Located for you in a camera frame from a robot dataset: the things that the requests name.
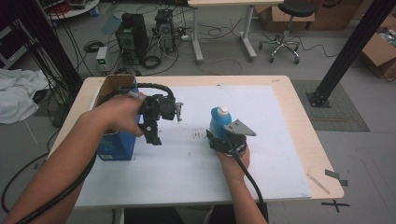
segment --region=white cap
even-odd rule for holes
[[[218,114],[221,117],[226,117],[228,115],[228,109],[227,107],[223,106],[219,106],[218,107]]]

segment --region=human arm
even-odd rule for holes
[[[233,199],[236,223],[267,223],[248,191],[244,180],[245,174],[236,160],[224,153],[217,152],[217,154]],[[241,161],[248,168],[250,163],[249,148],[241,157]]]
[[[42,204],[61,193],[82,173],[108,129],[143,134],[135,116],[142,102],[128,96],[116,96],[94,110],[82,114],[69,134],[31,180],[5,223],[16,223]],[[65,223],[78,198],[81,186],[50,210],[34,220],[35,223]]]

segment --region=office chair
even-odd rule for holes
[[[260,49],[262,49],[262,44],[276,45],[276,48],[271,53],[270,63],[274,62],[275,55],[281,48],[285,48],[294,54],[294,63],[299,63],[300,58],[296,51],[300,47],[300,43],[296,41],[287,41],[286,39],[288,38],[293,18],[311,16],[315,12],[315,6],[308,0],[285,0],[284,3],[278,4],[277,6],[282,12],[290,15],[290,20],[282,36],[276,35],[274,40],[260,41]]]

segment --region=black tape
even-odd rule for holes
[[[339,206],[344,206],[344,207],[350,207],[349,204],[347,203],[337,203],[335,200],[332,200],[332,203],[321,203],[321,205],[330,205],[334,206],[335,210],[337,210],[337,213],[340,213],[340,209],[338,208]]]
[[[340,178],[340,174],[338,174],[338,173],[336,173],[334,171],[327,170],[327,169],[324,170],[324,174],[328,175],[328,176],[331,176],[333,178],[336,178],[338,181],[340,181],[341,186],[346,186],[347,187],[347,180],[342,180]]]

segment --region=black metal pole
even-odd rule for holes
[[[355,58],[395,6],[396,0],[374,0],[335,59],[326,77],[323,78],[315,92],[309,97],[311,106],[320,107],[327,102],[349,66],[352,65]]]
[[[82,78],[71,63],[58,37],[51,30],[37,2],[35,0],[14,0],[13,6],[13,10],[18,14],[18,18],[27,31],[32,33],[32,36],[38,40],[41,47],[49,55],[69,92],[72,93],[73,97],[77,96],[82,85]]]

